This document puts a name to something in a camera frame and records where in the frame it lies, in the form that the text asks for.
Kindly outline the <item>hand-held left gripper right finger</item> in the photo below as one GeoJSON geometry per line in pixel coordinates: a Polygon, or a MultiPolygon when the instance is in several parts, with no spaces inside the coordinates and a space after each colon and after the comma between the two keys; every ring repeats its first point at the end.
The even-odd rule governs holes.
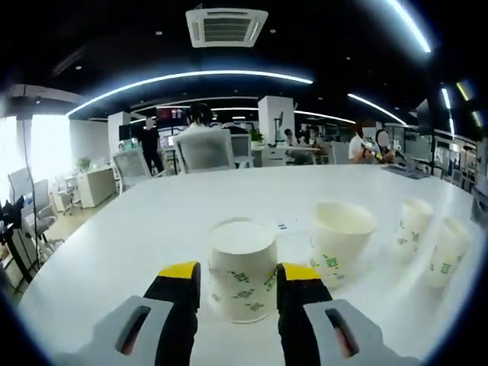
{"type": "Polygon", "coordinates": [[[420,365],[384,344],[380,327],[334,300],[314,269],[277,266],[278,333],[286,365],[420,365]]]}

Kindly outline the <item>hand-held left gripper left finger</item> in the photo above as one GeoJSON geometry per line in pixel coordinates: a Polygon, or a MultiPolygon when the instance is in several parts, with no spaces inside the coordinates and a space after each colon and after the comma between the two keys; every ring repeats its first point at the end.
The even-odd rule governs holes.
{"type": "Polygon", "coordinates": [[[54,365],[189,365],[201,300],[201,264],[170,265],[145,294],[132,296],[95,324],[77,352],[54,365]]]}

